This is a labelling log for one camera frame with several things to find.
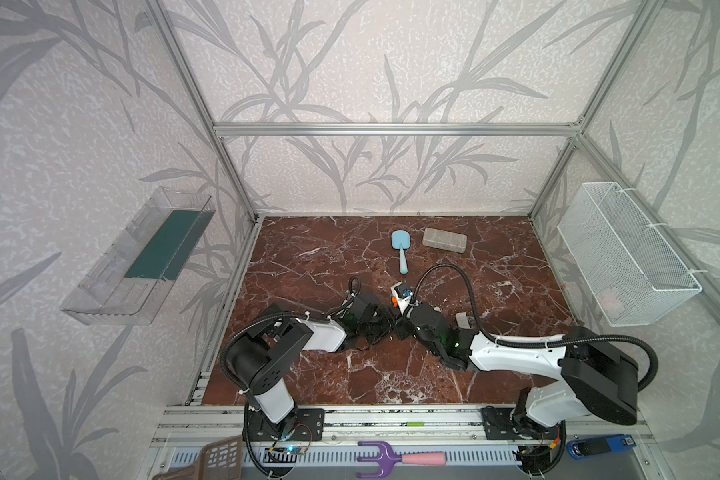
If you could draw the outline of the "white remote battery cover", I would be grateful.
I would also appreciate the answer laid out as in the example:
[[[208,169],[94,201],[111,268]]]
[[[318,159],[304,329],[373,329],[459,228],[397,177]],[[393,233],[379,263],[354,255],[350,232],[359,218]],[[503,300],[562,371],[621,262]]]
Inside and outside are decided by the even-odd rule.
[[[471,328],[469,317],[465,312],[457,313],[456,321],[457,321],[457,325],[462,329],[470,329]]]

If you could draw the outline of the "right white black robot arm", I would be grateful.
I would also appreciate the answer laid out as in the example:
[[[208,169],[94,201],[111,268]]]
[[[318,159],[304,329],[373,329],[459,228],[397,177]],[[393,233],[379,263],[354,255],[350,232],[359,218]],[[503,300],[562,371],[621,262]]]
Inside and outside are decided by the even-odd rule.
[[[521,392],[518,423],[551,428],[588,414],[619,425],[637,421],[638,364],[609,341],[584,327],[546,338],[500,337],[490,340],[476,329],[448,323],[426,303],[394,299],[398,330],[410,335],[453,370],[513,371],[553,382]]]

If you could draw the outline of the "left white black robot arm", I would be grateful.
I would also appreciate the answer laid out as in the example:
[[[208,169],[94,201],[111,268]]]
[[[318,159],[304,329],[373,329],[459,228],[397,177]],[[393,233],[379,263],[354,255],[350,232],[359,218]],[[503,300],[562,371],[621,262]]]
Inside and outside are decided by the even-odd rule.
[[[327,313],[302,313],[274,303],[233,335],[220,368],[253,411],[271,427],[295,421],[298,407],[284,377],[304,351],[342,353],[370,348],[391,335],[394,313],[373,294],[352,294]]]

